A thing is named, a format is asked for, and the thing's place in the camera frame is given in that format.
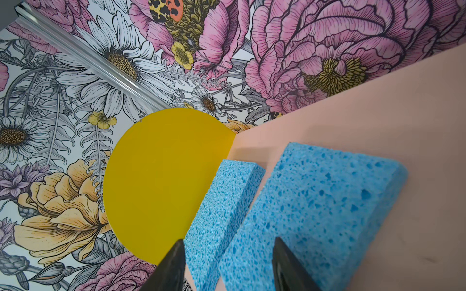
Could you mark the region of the large blue sponge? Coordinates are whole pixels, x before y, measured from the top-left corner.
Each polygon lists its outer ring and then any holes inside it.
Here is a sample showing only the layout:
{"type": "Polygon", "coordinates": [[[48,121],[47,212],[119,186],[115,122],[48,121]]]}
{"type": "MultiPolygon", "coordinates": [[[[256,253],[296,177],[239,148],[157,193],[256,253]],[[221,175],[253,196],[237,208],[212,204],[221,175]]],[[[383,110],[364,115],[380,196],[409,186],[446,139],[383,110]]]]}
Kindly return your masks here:
{"type": "Polygon", "coordinates": [[[184,238],[186,264],[198,291],[213,291],[218,265],[243,223],[265,169],[223,160],[184,238]]]}

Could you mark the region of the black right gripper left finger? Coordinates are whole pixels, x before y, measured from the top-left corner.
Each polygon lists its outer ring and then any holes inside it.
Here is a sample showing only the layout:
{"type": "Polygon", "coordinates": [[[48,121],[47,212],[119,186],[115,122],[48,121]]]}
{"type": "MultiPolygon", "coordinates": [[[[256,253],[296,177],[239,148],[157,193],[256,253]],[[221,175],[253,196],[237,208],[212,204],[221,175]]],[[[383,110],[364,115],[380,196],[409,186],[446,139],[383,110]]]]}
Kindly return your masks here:
{"type": "Polygon", "coordinates": [[[186,269],[184,241],[177,240],[140,291],[182,291],[186,269]]]}

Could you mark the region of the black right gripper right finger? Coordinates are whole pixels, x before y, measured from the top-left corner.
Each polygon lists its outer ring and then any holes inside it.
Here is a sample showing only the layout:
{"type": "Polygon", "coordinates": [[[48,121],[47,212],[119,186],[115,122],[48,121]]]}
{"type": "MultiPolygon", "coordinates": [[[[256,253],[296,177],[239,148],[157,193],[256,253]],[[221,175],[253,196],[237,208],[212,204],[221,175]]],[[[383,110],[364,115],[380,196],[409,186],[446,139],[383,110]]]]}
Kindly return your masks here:
{"type": "Polygon", "coordinates": [[[274,241],[273,272],[276,291],[321,291],[280,237],[274,241]]]}

